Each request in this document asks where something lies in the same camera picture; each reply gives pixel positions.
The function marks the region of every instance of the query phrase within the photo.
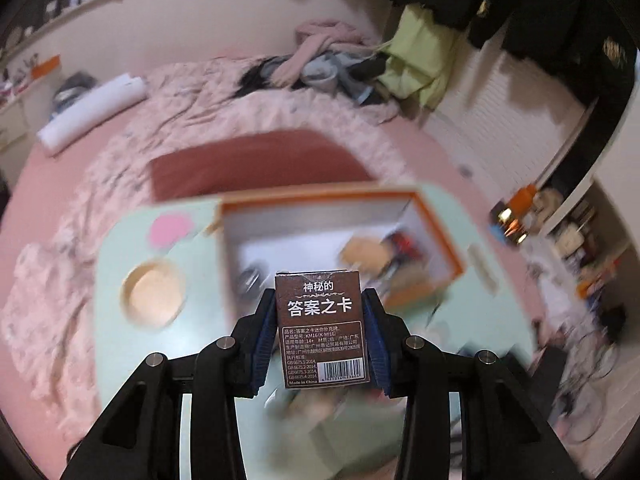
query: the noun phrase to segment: pink circle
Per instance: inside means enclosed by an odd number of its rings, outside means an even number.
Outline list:
[[[148,240],[154,249],[168,249],[186,238],[193,228],[193,220],[187,214],[163,214],[151,225]]]

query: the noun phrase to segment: white wall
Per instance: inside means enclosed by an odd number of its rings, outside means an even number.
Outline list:
[[[640,96],[638,85],[617,133],[595,171],[596,180],[640,248]]]
[[[535,182],[575,140],[584,107],[530,60],[501,50],[499,32],[480,51],[463,45],[443,101],[424,123],[495,203]]]
[[[96,0],[31,40],[9,69],[35,52],[41,60],[60,54],[66,75],[84,69],[104,80],[229,49],[283,54],[294,50],[294,27],[312,18],[337,18],[379,39],[389,9],[386,0]]]

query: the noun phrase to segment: pink scarf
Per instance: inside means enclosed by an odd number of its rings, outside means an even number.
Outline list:
[[[279,88],[293,85],[304,66],[330,46],[353,51],[374,45],[357,28],[339,20],[310,20],[296,27],[296,53],[271,75],[271,83]]]

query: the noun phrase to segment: barcode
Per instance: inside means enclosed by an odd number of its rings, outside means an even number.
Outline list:
[[[364,377],[364,360],[345,359],[344,361],[331,361],[318,363],[318,382],[328,383],[330,381],[349,381],[351,379],[362,379]]]

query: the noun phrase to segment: red pillow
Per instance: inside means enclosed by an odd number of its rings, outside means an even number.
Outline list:
[[[150,163],[156,202],[225,191],[374,180],[344,148],[311,130],[235,137]]]

